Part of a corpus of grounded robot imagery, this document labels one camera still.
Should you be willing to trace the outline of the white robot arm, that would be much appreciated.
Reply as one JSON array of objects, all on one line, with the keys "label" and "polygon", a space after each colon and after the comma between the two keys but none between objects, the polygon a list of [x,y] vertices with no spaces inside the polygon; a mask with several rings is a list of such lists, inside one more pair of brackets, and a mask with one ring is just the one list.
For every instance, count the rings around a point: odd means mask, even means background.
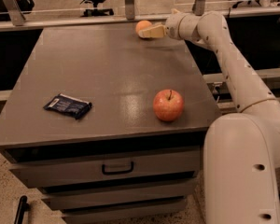
[{"label": "white robot arm", "polygon": [[174,10],[139,36],[169,36],[212,50],[235,104],[204,140],[206,224],[280,224],[280,102],[234,45],[224,16]]}]

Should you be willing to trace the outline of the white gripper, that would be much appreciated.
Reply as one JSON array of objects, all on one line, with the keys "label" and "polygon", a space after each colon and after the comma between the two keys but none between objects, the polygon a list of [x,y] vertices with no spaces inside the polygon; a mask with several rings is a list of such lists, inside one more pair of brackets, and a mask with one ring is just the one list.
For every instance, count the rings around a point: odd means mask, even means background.
[{"label": "white gripper", "polygon": [[164,38],[168,35],[176,40],[199,41],[200,36],[197,30],[199,20],[199,16],[173,8],[165,26],[161,23],[153,24],[141,29],[138,35],[141,38]]}]

